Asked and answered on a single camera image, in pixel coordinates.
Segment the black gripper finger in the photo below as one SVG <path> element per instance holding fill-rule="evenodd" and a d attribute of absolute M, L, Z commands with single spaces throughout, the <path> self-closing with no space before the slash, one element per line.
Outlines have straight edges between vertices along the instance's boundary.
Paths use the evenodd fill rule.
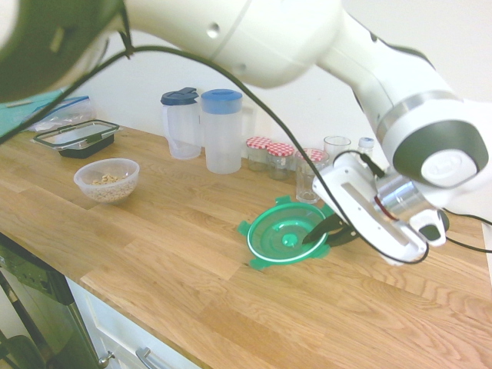
<path fill-rule="evenodd" d="M 330 247 L 338 247 L 348 244 L 359 237 L 360 235 L 354 229 L 345 227 L 336 233 L 329 234 L 325 244 L 328 244 Z"/>
<path fill-rule="evenodd" d="M 310 244 L 327 236 L 327 241 L 335 241 L 343 234 L 345 223 L 333 214 L 316 225 L 303 239 L 302 244 Z"/>

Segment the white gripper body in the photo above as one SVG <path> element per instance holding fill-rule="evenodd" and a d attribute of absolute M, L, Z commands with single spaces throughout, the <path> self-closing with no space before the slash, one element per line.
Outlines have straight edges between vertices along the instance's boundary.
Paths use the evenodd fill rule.
<path fill-rule="evenodd" d="M 391 265 L 417 264 L 428 254 L 427 242 L 402 221 L 376 210 L 374 176 L 355 155 L 343 153 L 313 180 L 312 189 L 341 220 Z"/>

